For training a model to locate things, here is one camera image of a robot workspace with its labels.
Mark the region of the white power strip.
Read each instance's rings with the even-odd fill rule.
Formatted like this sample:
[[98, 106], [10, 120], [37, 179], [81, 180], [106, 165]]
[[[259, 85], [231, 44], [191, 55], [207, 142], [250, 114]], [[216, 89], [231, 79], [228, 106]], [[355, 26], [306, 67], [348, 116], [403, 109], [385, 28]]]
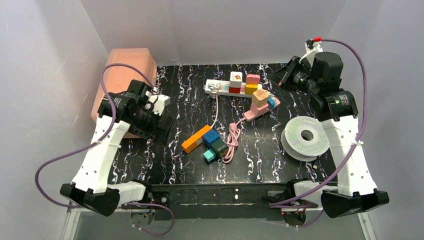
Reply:
[[229, 81], [207, 79], [204, 85], [204, 92], [206, 94], [218, 94], [221, 96], [243, 97], [251, 98], [254, 91], [262, 89], [262, 84], [247, 84], [242, 81], [241, 92], [229, 93]]

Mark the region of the dark green socket cube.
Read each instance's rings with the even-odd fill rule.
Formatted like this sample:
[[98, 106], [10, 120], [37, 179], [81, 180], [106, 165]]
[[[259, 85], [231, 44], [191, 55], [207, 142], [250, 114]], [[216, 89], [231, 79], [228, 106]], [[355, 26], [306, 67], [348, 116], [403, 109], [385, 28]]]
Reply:
[[220, 138], [216, 140], [214, 143], [212, 143], [210, 148], [215, 152], [216, 156], [220, 159], [224, 158], [229, 151], [229, 146]]

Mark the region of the pink charger plug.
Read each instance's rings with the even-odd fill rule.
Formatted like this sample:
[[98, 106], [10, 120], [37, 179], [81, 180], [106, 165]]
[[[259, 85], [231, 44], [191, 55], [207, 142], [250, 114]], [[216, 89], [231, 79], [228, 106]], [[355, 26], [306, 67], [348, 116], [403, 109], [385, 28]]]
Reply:
[[247, 84], [255, 84], [258, 85], [260, 83], [261, 77], [258, 74], [248, 74], [246, 76], [246, 83]]

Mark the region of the white filament spool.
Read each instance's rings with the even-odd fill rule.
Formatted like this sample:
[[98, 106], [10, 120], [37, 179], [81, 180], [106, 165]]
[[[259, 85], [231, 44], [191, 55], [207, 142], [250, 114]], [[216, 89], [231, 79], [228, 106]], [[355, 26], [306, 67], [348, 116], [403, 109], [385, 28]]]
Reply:
[[322, 124], [309, 116], [289, 120], [281, 133], [280, 142], [285, 153], [301, 162], [312, 162], [330, 148]]

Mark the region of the tan yellow charger plug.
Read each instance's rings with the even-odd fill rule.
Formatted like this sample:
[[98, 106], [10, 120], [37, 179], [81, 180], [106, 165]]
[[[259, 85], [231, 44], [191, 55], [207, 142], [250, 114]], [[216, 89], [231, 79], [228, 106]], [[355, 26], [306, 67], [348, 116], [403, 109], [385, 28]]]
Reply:
[[264, 89], [258, 89], [252, 93], [252, 103], [260, 108], [268, 104], [269, 93]]

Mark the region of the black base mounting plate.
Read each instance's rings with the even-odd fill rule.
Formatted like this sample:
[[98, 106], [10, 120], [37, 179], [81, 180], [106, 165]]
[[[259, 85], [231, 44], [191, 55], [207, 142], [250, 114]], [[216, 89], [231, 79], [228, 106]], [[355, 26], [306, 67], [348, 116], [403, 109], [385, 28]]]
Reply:
[[279, 221], [282, 211], [265, 201], [283, 193], [284, 183], [154, 184], [147, 188], [144, 204], [170, 208], [175, 219], [266, 219]]

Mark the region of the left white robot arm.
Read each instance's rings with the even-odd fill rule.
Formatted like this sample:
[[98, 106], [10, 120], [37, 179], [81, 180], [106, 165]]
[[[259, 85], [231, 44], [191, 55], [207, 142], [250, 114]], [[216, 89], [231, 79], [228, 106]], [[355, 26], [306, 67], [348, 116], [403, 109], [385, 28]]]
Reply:
[[109, 184], [109, 171], [127, 133], [161, 144], [166, 141], [174, 120], [164, 115], [170, 102], [169, 96], [156, 93], [156, 88], [138, 80], [132, 80], [126, 91], [105, 94], [97, 111], [91, 140], [94, 146], [87, 150], [71, 183], [61, 186], [60, 194], [106, 217], [121, 205], [142, 200], [148, 188], [146, 182]]

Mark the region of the pink power strip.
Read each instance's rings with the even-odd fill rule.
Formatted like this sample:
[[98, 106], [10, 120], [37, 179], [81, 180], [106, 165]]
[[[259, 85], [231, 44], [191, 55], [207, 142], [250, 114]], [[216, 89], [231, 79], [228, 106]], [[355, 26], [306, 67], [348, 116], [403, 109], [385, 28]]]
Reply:
[[[280, 100], [276, 97], [275, 97], [275, 101], [276, 101], [276, 104], [275, 104], [275, 107], [273, 109], [279, 107], [280, 104], [281, 104]], [[268, 104], [258, 108], [251, 102], [250, 110], [244, 112], [243, 117], [245, 118], [245, 120], [247, 122], [250, 122], [250, 121], [270, 112], [273, 109], [269, 109]]]

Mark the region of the teal white charger plug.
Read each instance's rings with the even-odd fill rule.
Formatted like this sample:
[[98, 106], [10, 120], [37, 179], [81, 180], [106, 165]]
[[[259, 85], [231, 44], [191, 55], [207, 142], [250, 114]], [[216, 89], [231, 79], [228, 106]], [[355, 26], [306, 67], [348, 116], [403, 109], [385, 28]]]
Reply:
[[205, 162], [210, 165], [211, 163], [213, 163], [214, 161], [217, 160], [217, 156], [216, 153], [212, 150], [212, 149], [208, 149], [206, 150], [203, 154], [202, 157], [204, 158]]

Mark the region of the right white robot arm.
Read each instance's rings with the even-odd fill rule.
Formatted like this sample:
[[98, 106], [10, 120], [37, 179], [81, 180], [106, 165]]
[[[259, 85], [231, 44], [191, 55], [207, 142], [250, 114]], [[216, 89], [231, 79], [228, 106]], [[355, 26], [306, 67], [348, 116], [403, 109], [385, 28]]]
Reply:
[[359, 125], [358, 108], [353, 94], [341, 88], [343, 70], [341, 57], [333, 52], [319, 52], [312, 63], [298, 56], [269, 79], [286, 91], [307, 93], [329, 140], [336, 167], [327, 180], [291, 180], [287, 183], [291, 197], [280, 205], [299, 199], [320, 205], [330, 218], [368, 212], [389, 203], [389, 194], [379, 190], [366, 163]]

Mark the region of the orange socket cube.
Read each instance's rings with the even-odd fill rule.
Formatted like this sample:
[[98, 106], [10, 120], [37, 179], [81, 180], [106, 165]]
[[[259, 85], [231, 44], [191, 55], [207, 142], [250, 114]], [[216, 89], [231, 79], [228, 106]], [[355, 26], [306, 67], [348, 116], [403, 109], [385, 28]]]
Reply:
[[205, 135], [208, 131], [211, 130], [209, 125], [205, 125], [199, 131], [194, 133], [191, 137], [189, 137], [186, 141], [184, 141], [181, 146], [186, 154], [191, 153], [194, 149], [196, 149], [199, 145], [203, 143], [203, 135]]

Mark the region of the white red charger plug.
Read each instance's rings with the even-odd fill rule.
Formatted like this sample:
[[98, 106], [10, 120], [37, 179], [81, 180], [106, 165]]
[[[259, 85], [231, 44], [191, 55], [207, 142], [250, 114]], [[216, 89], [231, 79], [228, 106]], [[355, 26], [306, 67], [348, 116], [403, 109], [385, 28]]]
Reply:
[[243, 74], [237, 71], [230, 72], [229, 78], [229, 93], [239, 94], [243, 83]]

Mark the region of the pink translucent storage box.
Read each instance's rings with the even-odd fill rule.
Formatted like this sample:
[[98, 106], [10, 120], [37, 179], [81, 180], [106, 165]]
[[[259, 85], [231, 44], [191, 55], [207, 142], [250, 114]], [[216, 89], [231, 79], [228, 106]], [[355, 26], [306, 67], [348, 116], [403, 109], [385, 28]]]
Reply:
[[[153, 87], [156, 87], [156, 72], [157, 66], [154, 61], [150, 51], [147, 48], [116, 48], [112, 49], [106, 65], [110, 64], [126, 64], [130, 65], [137, 70], [140, 70], [152, 83]], [[150, 87], [149, 82], [139, 73], [137, 73], [132, 68], [124, 66], [113, 66], [107, 69], [104, 74], [104, 85], [108, 91], [111, 93], [120, 93], [122, 91], [127, 91], [128, 87], [132, 80], [137, 80], [145, 83]], [[153, 102], [158, 98], [158, 90], [155, 88], [151, 90], [152, 93], [147, 93], [148, 103], [144, 103], [143, 107], [153, 110]], [[100, 84], [97, 90], [97, 94], [93, 103], [91, 117], [94, 122], [97, 121], [98, 109], [101, 104], [101, 100], [105, 96], [102, 85]], [[124, 135], [124, 138], [141, 138], [141, 136], [135, 135], [135, 129], [131, 130], [134, 133], [128, 130], [128, 133]]]

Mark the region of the blue socket cube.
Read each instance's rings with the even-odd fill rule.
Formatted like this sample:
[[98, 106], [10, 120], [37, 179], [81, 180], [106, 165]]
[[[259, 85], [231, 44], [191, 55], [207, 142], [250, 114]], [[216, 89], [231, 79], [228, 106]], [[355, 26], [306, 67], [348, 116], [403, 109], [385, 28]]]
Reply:
[[214, 129], [210, 129], [207, 131], [203, 136], [202, 140], [203, 143], [206, 145], [207, 148], [211, 148], [211, 145], [216, 142], [218, 139], [220, 139], [220, 134], [216, 132]]

